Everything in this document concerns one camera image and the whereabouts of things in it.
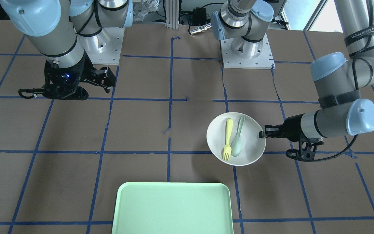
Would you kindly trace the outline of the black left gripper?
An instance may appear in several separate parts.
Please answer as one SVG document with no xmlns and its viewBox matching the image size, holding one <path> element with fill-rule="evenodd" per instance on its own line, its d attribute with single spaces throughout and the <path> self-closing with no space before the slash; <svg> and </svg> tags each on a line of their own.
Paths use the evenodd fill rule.
<svg viewBox="0 0 374 234">
<path fill-rule="evenodd" d="M 319 145 L 323 145 L 322 136 L 315 127 L 313 117 L 305 123 L 304 114 L 288 117 L 282 125 L 265 125 L 265 131 L 259 132 L 259 138 L 287 138 L 291 142 L 298 142 L 298 149 L 289 149 L 286 156 L 301 162 L 322 162 L 315 159 Z"/>
</svg>

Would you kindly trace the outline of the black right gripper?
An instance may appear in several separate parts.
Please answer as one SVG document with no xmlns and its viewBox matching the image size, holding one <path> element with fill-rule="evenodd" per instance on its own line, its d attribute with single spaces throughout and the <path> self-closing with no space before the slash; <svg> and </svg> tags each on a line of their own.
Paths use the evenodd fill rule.
<svg viewBox="0 0 374 234">
<path fill-rule="evenodd" d="M 60 68 L 46 61 L 44 66 L 44 97 L 61 100 L 86 100 L 88 92 L 79 86 L 85 78 L 92 75 L 93 80 L 88 83 L 100 86 L 105 92 L 110 92 L 113 85 L 116 85 L 115 75 L 109 67 L 102 67 L 93 71 L 92 63 L 84 52 L 77 64 L 69 68 Z"/>
</svg>

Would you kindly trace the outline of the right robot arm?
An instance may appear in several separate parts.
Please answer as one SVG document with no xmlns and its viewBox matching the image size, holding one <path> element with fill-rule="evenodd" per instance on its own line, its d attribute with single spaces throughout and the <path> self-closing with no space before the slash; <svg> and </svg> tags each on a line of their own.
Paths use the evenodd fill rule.
<svg viewBox="0 0 374 234">
<path fill-rule="evenodd" d="M 116 86 L 109 67 L 96 69 L 91 54 L 117 52 L 106 28 L 133 23 L 132 0 L 1 0 L 13 25 L 46 59 L 41 88 L 19 89 L 21 98 L 86 100 L 80 83 L 108 94 Z"/>
</svg>

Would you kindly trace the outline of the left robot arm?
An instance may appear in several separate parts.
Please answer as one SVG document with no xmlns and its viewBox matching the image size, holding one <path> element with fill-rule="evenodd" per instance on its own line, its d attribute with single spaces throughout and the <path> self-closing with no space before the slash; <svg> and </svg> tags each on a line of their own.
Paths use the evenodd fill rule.
<svg viewBox="0 0 374 234">
<path fill-rule="evenodd" d="M 343 154 L 359 134 L 374 131 L 374 104 L 360 89 L 374 85 L 374 3 L 336 0 L 335 6 L 349 53 L 334 52 L 310 64 L 320 109 L 266 125 L 258 139 L 298 142 L 286 156 L 301 162 L 322 162 Z"/>
</svg>

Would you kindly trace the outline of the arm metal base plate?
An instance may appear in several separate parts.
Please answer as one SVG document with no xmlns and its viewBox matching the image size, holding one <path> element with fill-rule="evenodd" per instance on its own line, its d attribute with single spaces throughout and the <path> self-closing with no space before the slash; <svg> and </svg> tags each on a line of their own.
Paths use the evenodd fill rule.
<svg viewBox="0 0 374 234">
<path fill-rule="evenodd" d="M 103 28 L 92 37 L 78 35 L 94 65 L 119 65 L 125 28 Z"/>
<path fill-rule="evenodd" d="M 267 34 L 259 42 L 249 42 L 241 37 L 221 40 L 221 54 L 224 68 L 231 69 L 274 69 Z"/>
</svg>

